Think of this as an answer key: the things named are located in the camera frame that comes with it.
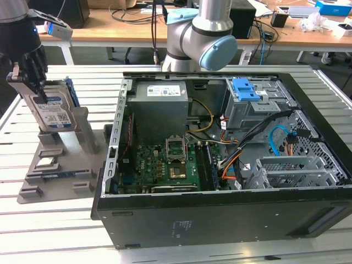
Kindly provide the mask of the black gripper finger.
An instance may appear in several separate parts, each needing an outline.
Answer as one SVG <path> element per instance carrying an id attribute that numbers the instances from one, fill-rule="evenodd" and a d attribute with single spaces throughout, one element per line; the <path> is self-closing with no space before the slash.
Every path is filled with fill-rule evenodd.
<path id="1" fill-rule="evenodd" d="M 19 62 L 20 79 L 32 91 L 37 92 L 35 52 L 26 53 Z"/>
<path id="2" fill-rule="evenodd" d="M 44 84 L 46 81 L 46 73 L 47 73 L 47 58 L 46 52 L 43 45 L 41 45 L 38 49 L 32 52 L 32 60 L 34 64 L 34 71 L 36 74 L 35 77 L 35 86 L 37 90 L 37 94 L 40 97 L 42 102 L 47 102 L 47 96 L 44 92 Z"/>

